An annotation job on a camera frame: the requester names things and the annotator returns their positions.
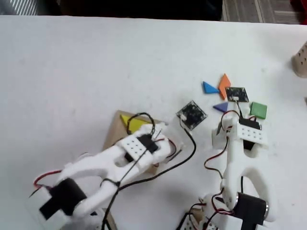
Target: cable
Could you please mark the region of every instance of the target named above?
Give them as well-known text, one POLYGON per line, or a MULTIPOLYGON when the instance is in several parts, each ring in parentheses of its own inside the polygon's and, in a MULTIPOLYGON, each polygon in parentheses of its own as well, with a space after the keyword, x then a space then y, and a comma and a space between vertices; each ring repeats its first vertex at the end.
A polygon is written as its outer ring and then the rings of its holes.
POLYGON ((207 166, 206 166, 206 163, 209 162, 209 161, 211 161, 211 160, 214 159, 214 158, 217 158, 217 157, 221 156, 221 155, 226 151, 227 145, 228 145, 228 137, 226 137, 226 144, 225 144, 224 149, 223 149, 219 154, 217 154, 217 155, 215 155, 215 156, 213 156, 213 157, 208 158, 208 159, 205 161, 205 163, 203 164, 204 167, 205 167, 206 169, 217 171, 217 172, 219 173, 221 179, 223 179, 222 173, 221 173, 218 169, 216 169, 216 168, 207 167, 207 166))
POLYGON ((47 187, 49 188, 50 186, 47 186, 47 185, 44 185, 44 184, 38 184, 38 182, 43 179, 44 177, 46 176, 49 176, 49 175, 53 175, 53 174, 57 174, 57 173, 60 173, 62 170, 55 170, 55 171, 51 171, 51 172, 47 172, 47 173, 44 173, 40 176, 38 176, 34 182, 33 182, 33 185, 35 188, 41 188, 41 187, 47 187))
POLYGON ((106 208, 106 212, 105 212, 105 216, 102 220, 102 226, 101 226, 101 229, 102 230, 105 230, 105 225, 106 225, 106 219, 107 219, 107 216, 109 215, 109 212, 110 212, 110 209, 114 203, 114 200, 116 198, 116 196, 118 195, 119 191, 120 191, 120 183, 123 181, 123 179, 128 175, 128 173, 132 170, 132 168, 139 162, 139 160, 142 158, 142 156, 147 152, 148 148, 145 149, 145 151, 139 156, 139 158, 133 163, 133 165, 128 169, 128 171, 124 174, 124 176, 120 179, 120 181, 118 182, 114 182, 112 180, 110 180, 109 178, 105 178, 103 181, 110 181, 112 182, 115 186, 117 186, 117 190, 116 192, 114 193, 114 195, 112 196, 111 198, 111 201, 108 205, 108 207, 106 208))
POLYGON ((208 228, 210 222, 212 221, 213 217, 215 217, 215 215, 218 214, 219 211, 221 211, 221 210, 218 209, 217 211, 215 211, 215 212, 213 213, 212 216, 210 216, 210 218, 208 218, 208 221, 203 225, 203 228, 202 228, 203 230, 207 230, 207 228, 208 228))
POLYGON ((173 153, 172 153, 171 155, 167 156, 167 158, 170 158, 170 157, 172 157, 174 154, 176 154, 176 152, 177 152, 177 147, 176 147, 175 143, 174 143, 171 139, 168 139, 168 141, 169 141, 169 143, 171 143, 171 144, 173 145, 173 147, 174 147, 173 153))
POLYGON ((243 118, 243 114, 242 114, 241 108, 239 106, 239 101, 236 101, 236 104, 238 105, 240 116, 241 116, 241 118, 243 118))
POLYGON ((152 130, 151 130, 151 132, 150 132, 150 135, 151 135, 151 137, 152 137, 153 134, 154 134, 154 132, 155 132, 155 122, 154 122, 154 119, 153 119, 148 113, 137 113, 137 114, 133 115, 132 117, 130 117, 130 118, 128 119, 128 121, 127 121, 127 129, 126 129, 126 132, 127 132, 128 135, 131 135, 131 134, 132 134, 132 132, 130 131, 130 122, 131 122, 132 119, 135 119, 136 117, 141 116, 141 115, 146 115, 146 116, 148 116, 148 118, 150 119, 150 121, 151 121, 151 123, 152 123, 152 125, 153 125, 152 130))
POLYGON ((177 168, 178 166, 180 166, 180 165, 184 164, 185 162, 187 162, 188 160, 190 160, 190 159, 193 157, 193 155, 195 154, 195 151, 196 151, 196 143, 195 143, 194 138, 191 136, 191 134, 190 134, 185 128, 184 128, 184 131, 186 132, 186 134, 188 135, 188 137, 191 139, 191 141, 192 141, 192 143, 193 143, 193 146, 194 146, 194 149, 193 149, 192 153, 191 153, 185 160, 183 160, 182 162, 180 162, 180 163, 178 163, 178 164, 175 164, 174 166, 172 166, 172 167, 170 167, 170 168, 168 168, 168 169, 166 169, 166 170, 164 170, 164 171, 158 173, 157 175, 155 175, 155 176, 153 176, 153 177, 150 177, 150 178, 147 178, 147 179, 143 179, 143 180, 138 180, 138 181, 132 182, 132 183, 130 183, 130 184, 126 184, 126 185, 120 187, 119 190, 121 191, 121 190, 123 190, 123 189, 125 189, 125 188, 127 188, 127 187, 130 187, 130 186, 134 185, 134 184, 140 184, 140 183, 143 183, 143 182, 152 181, 152 180, 156 179, 157 177, 162 176, 163 174, 165 174, 165 173, 171 171, 172 169, 177 168))
POLYGON ((193 228, 194 228, 194 230, 197 230, 197 228, 195 227, 195 225, 194 225, 194 223, 192 222, 192 219, 191 219, 191 215, 193 215, 193 213, 191 212, 192 211, 192 208, 194 207, 194 206, 206 206, 207 204, 205 203, 196 203, 196 204, 194 204, 194 205, 192 205, 191 207, 190 207, 190 209, 189 209, 189 220, 190 220, 190 222, 191 222, 191 224, 192 224, 192 226, 193 226, 193 228))
POLYGON ((254 119, 254 121, 257 120, 256 116, 251 116, 250 118, 248 118, 249 120, 254 119))
POLYGON ((241 176, 241 193, 243 193, 243 176, 241 176))
POLYGON ((227 113, 230 113, 230 112, 233 112, 233 113, 236 113, 239 118, 240 118, 240 114, 236 111, 236 110, 228 110, 227 112, 223 113, 222 117, 221 117, 221 127, 222 127, 222 130, 225 131, 224 127, 223 127, 223 117, 227 114, 227 113))
POLYGON ((227 210, 225 210, 223 208, 217 209, 216 206, 215 206, 214 198, 216 198, 217 196, 221 195, 223 193, 223 191, 224 191, 224 188, 222 188, 219 193, 217 193, 217 194, 212 196, 212 198, 211 198, 212 206, 213 206, 214 210, 218 211, 218 213, 220 213, 220 214, 231 215, 231 214, 233 214, 232 211, 227 211, 227 210))

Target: white robotic arm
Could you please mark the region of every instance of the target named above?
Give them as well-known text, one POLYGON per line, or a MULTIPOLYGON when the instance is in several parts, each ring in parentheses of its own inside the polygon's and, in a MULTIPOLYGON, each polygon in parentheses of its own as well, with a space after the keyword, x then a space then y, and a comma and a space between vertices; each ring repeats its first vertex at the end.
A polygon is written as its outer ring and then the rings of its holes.
POLYGON ((266 132, 247 116, 243 118, 233 113, 232 118, 222 121, 225 130, 218 127, 212 131, 213 147, 227 146, 227 167, 220 185, 223 200, 215 199, 212 194, 203 199, 207 206, 200 227, 210 222, 208 230, 261 230, 267 229, 266 221, 276 220, 277 196, 268 172, 266 132), (242 176, 251 180, 259 197, 238 191, 242 176), (217 210, 228 210, 232 214, 217 210))
POLYGON ((125 185, 135 177, 145 172, 152 164, 160 163, 171 153, 167 137, 163 133, 163 123, 155 125, 155 133, 149 136, 152 125, 143 125, 133 135, 118 141, 114 146, 105 151, 67 164, 62 170, 55 184, 56 187, 73 187, 76 198, 69 207, 70 212, 65 213, 65 207, 55 207, 58 203, 65 203, 64 191, 61 194, 50 194, 45 187, 41 187, 28 200, 28 209, 32 216, 41 224, 43 229, 58 230, 68 226, 79 219, 87 218, 99 209, 117 190, 120 185, 125 185), (74 184, 74 179, 99 176, 103 179, 101 187, 90 197, 86 197, 80 188, 74 184))

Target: circuit board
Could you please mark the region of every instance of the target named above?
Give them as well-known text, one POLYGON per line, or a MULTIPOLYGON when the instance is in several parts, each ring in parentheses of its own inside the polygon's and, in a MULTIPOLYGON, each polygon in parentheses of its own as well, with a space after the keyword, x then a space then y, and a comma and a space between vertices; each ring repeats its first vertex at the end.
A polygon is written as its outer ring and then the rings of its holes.
POLYGON ((229 102, 249 102, 245 88, 226 87, 225 89, 229 102))
POLYGON ((184 115, 186 119, 182 120, 182 122, 189 128, 189 130, 194 129, 208 116, 194 101, 190 101, 178 113, 176 113, 176 115, 179 118, 181 115, 184 115))

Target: black wire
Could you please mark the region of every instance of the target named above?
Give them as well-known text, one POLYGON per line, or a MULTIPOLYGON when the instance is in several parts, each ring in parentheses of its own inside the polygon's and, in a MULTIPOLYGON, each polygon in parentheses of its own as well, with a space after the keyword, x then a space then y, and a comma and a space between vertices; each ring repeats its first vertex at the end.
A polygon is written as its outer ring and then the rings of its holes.
POLYGON ((176 147, 176 145, 174 144, 174 142, 171 141, 171 140, 168 140, 168 142, 172 144, 172 146, 174 147, 174 151, 173 151, 173 153, 172 153, 171 155, 167 156, 166 158, 170 158, 170 157, 172 157, 174 154, 177 153, 177 147, 176 147))
POLYGON ((184 216, 181 218, 180 223, 179 223, 178 227, 176 228, 176 230, 180 230, 180 229, 182 228, 182 225, 183 225, 183 223, 184 223, 184 221, 185 221, 187 215, 191 215, 191 214, 192 214, 192 213, 190 213, 190 212, 186 212, 186 213, 184 214, 184 216))
POLYGON ((145 149, 145 151, 144 151, 144 152, 141 154, 141 156, 134 162, 134 164, 133 164, 133 165, 129 168, 129 170, 124 174, 124 176, 121 178, 120 181, 114 182, 114 181, 112 181, 112 180, 109 179, 109 178, 105 178, 105 179, 103 180, 103 181, 110 181, 111 183, 113 183, 115 186, 117 186, 117 190, 116 190, 116 192, 114 193, 114 195, 112 196, 111 201, 110 201, 108 207, 106 208, 105 216, 104 216, 104 218, 103 218, 103 220, 102 220, 101 230, 105 230, 106 218, 107 218, 107 216, 109 215, 109 212, 110 212, 110 209, 111 209, 111 207, 112 207, 112 205, 113 205, 113 203, 114 203, 114 200, 115 200, 117 194, 118 194, 119 191, 120 191, 120 189, 119 189, 120 183, 121 183, 122 180, 127 176, 127 174, 132 170, 132 168, 139 162, 139 160, 142 158, 142 156, 146 153, 147 150, 148 150, 148 148, 145 149))
MULTIPOLYGON (((180 162, 180 163, 178 163, 178 164, 176 164, 176 165, 174 165, 174 166, 172 166, 172 167, 170 167, 170 168, 168 168, 168 169, 166 169, 166 170, 160 172, 160 173, 157 174, 156 176, 153 176, 153 177, 147 178, 147 179, 143 179, 143 180, 139 180, 139 181, 135 181, 135 182, 132 182, 132 183, 130 183, 130 184, 126 184, 126 185, 124 185, 124 186, 122 186, 122 187, 119 187, 119 186, 118 186, 116 192, 115 192, 114 195, 112 196, 111 201, 110 201, 110 203, 109 203, 109 205, 108 205, 108 207, 107 207, 107 209, 106 209, 105 216, 104 216, 103 223, 102 223, 102 228, 101 228, 102 230, 105 230, 106 217, 108 216, 108 214, 109 214, 109 212, 110 212, 110 209, 111 209, 111 207, 112 207, 112 205, 113 205, 113 203, 114 203, 114 200, 115 200, 116 196, 118 195, 119 191, 121 191, 121 190, 123 190, 123 189, 125 189, 125 188, 127 188, 127 187, 129 187, 129 186, 132 186, 132 185, 134 185, 134 184, 140 184, 140 183, 142 183, 142 182, 147 182, 147 181, 154 180, 155 178, 157 178, 157 177, 159 177, 159 176, 161 176, 161 175, 167 173, 168 171, 170 171, 170 170, 172 170, 172 169, 174 169, 174 168, 177 168, 178 166, 184 164, 185 162, 187 162, 189 159, 191 159, 191 158, 193 157, 193 155, 194 155, 195 152, 196 152, 196 143, 195 143, 195 140, 194 140, 194 138, 192 137, 192 135, 191 135, 185 128, 184 128, 184 131, 186 132, 186 134, 188 135, 188 137, 191 139, 191 141, 192 141, 192 143, 193 143, 193 146, 194 146, 193 152, 192 152, 185 160, 183 160, 182 162, 180 162)), ((122 177, 122 179, 119 181, 119 184, 120 184, 121 181, 125 178, 125 176, 130 172, 130 170, 136 165, 136 163, 141 159, 141 157, 145 154, 145 152, 144 152, 144 153, 136 160, 136 162, 130 167, 130 169, 127 171, 127 173, 126 173, 126 174, 122 177)))
POLYGON ((191 136, 191 134, 185 128, 184 128, 184 131, 186 132, 188 137, 191 139, 191 141, 193 143, 193 146, 194 146, 193 152, 185 160, 183 160, 182 162, 180 162, 178 164, 175 164, 174 166, 172 166, 172 167, 170 167, 170 168, 160 172, 159 174, 157 174, 157 175, 155 175, 153 177, 150 177, 150 178, 147 178, 147 179, 143 179, 143 180, 139 180, 139 181, 135 181, 135 182, 132 182, 130 184, 126 184, 126 185, 120 187, 119 190, 121 191, 121 190, 123 190, 123 189, 125 189, 127 187, 130 187, 130 186, 134 185, 134 184, 140 184, 140 183, 143 183, 143 182, 152 181, 152 180, 156 179, 157 177, 162 176, 163 174, 169 172, 170 170, 172 170, 174 168, 177 168, 178 166, 180 166, 180 165, 184 164, 185 162, 187 162, 188 160, 190 160, 193 157, 193 155, 195 154, 196 143, 195 143, 194 138, 191 136))
POLYGON ((204 223, 203 228, 202 228, 203 230, 206 230, 206 229, 208 228, 208 225, 210 224, 211 220, 212 220, 213 217, 214 217, 216 214, 218 214, 218 213, 219 213, 219 212, 216 211, 216 212, 213 213, 212 216, 210 216, 210 218, 208 219, 208 221, 207 221, 206 223, 204 223))
POLYGON ((154 122, 154 119, 153 119, 152 116, 150 116, 148 113, 144 113, 144 112, 143 112, 143 113, 137 113, 137 114, 133 115, 132 117, 130 117, 130 118, 128 119, 128 121, 127 121, 127 129, 126 129, 127 134, 128 134, 128 135, 131 135, 131 134, 132 134, 132 132, 131 132, 130 129, 129 129, 131 120, 133 120, 133 119, 135 119, 136 117, 141 116, 141 115, 146 115, 146 116, 148 116, 148 118, 150 119, 150 121, 151 121, 151 123, 152 123, 152 125, 153 125, 152 130, 151 130, 151 132, 150 132, 150 135, 153 136, 153 134, 154 134, 154 132, 155 132, 155 122, 154 122))
POLYGON ((241 193, 243 193, 243 176, 241 176, 241 193))
POLYGON ((236 103, 237 103, 238 108, 239 108, 240 117, 243 118, 243 114, 242 114, 241 108, 240 108, 240 106, 239 106, 239 101, 236 101, 236 103))

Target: gray carpet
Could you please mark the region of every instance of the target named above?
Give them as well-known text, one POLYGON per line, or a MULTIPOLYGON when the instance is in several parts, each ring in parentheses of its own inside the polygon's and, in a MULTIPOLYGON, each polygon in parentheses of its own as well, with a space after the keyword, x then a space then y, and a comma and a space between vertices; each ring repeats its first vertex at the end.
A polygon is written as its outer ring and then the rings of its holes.
POLYGON ((300 24, 305 13, 290 0, 224 0, 222 21, 300 24))

